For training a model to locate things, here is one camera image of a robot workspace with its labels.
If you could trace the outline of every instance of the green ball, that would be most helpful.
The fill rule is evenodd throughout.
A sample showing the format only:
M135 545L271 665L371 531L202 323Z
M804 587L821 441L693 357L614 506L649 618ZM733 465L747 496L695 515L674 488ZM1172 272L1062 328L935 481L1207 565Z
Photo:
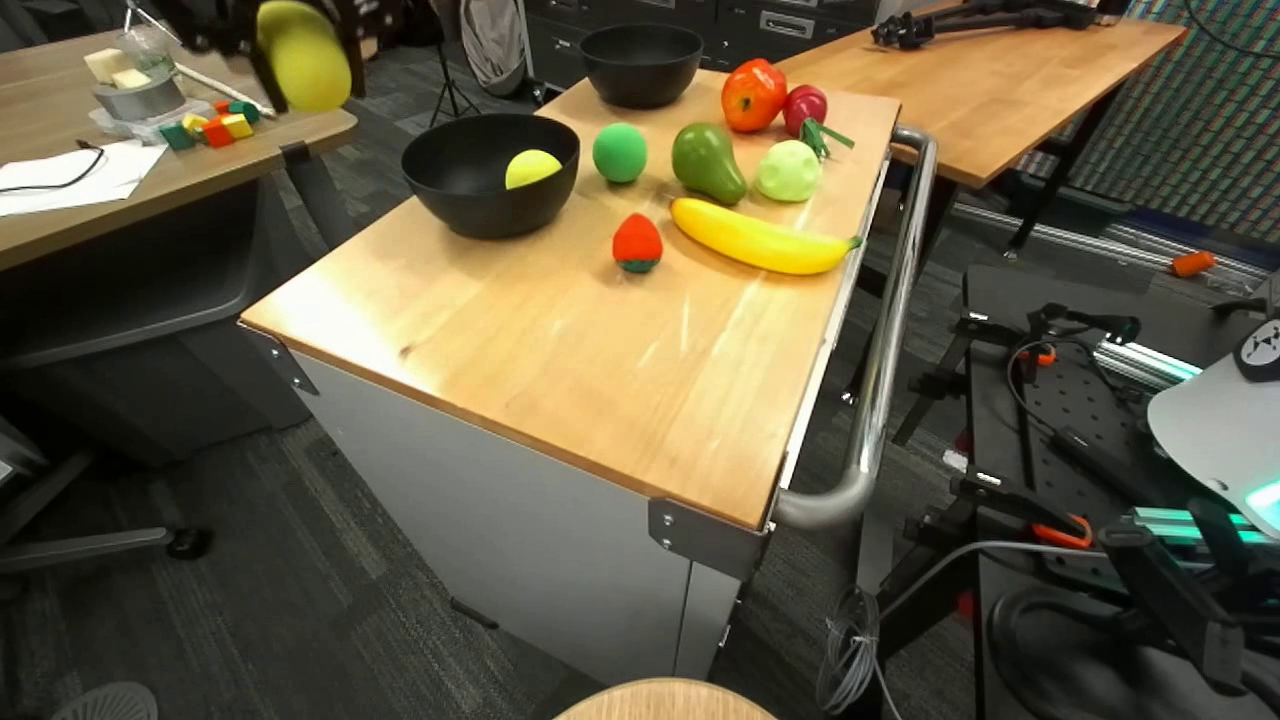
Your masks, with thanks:
M609 182L637 182L649 163L649 138L637 122L605 122L591 161Z

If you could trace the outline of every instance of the metal handle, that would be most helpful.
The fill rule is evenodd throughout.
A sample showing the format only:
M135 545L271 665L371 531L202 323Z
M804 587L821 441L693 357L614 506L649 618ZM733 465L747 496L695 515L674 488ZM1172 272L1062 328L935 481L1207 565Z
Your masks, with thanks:
M910 222L899 222L899 232L895 232L885 311L879 311L868 368L863 368L851 451L848 451L839 485L827 488L823 496L779 492L779 499L778 499L778 519L790 526L804 526L804 531L848 526L851 519L861 519L861 511L872 499L875 474L879 474L879 456L885 456L885 441L887 441L885 423L887 423L893 377L895 377L895 361L899 361L899 335L906 335L906 318L910 318L910 299L912 299L912 280L915 280L921 241L923 241L923 216L928 216L928 194L933 194L933 172L935 172L933 134L923 134L915 126L895 126L893 143L915 149L915 172L912 172L912 188L910 188Z
M760 13L760 31L812 38L815 20L790 13Z

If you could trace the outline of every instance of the metal frame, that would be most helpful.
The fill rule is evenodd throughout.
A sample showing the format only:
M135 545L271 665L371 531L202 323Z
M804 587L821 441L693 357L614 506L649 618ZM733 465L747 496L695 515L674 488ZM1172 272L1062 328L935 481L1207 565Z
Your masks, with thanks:
M895 232L895 251L893 251L893 272L887 272L887 295L885 295L885 314L872 335L872 353L863 363L861 381L861 421L848 451L848 468L834 492L804 496L804 492L779 492L778 499L778 519L783 526L804 526L804 531L827 531L827 526L851 526L875 488L879 474L879 456L887 445L887 399L893 399L893 381L895 381L895 361L899 361L899 335L910 318L910 299L921 268L921 247L923 247L923 222L928 222L928 199L933 199L933 181L935 181L935 143L933 134L915 126L895 126L893 143L915 149L915 172L910 188L910 222Z
M1105 122L1107 109L1118 103L1124 83L1118 83L1107 96L1099 96L1081 122L1071 126L1071 134L1064 143L1043 143L1041 152L1057 154L1043 188L1027 199L1027 206L1021 213L1021 228L1010 236L1006 256L1015 256L1027 241L1032 228L1041 222L1043 206L1057 199L1057 193L1067 182L1081 152L1090 149L1093 133Z

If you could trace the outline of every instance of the lime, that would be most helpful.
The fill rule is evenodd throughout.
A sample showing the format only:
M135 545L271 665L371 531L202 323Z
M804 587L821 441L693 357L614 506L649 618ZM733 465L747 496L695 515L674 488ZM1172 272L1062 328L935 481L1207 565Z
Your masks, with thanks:
M506 188L541 182L558 172L560 172L560 161L554 152L527 149L527 152L511 154L511 163L506 172Z
M605 122L591 161L609 182L637 182L649 163L649 138L637 122Z

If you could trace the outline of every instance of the yellow lemon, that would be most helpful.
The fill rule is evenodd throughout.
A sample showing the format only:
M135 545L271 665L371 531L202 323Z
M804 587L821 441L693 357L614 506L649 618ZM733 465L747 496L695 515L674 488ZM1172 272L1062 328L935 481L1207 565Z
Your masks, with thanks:
M506 172L506 188L541 182L558 172L560 172L560 161L554 152L527 149L527 152L511 154L511 163Z

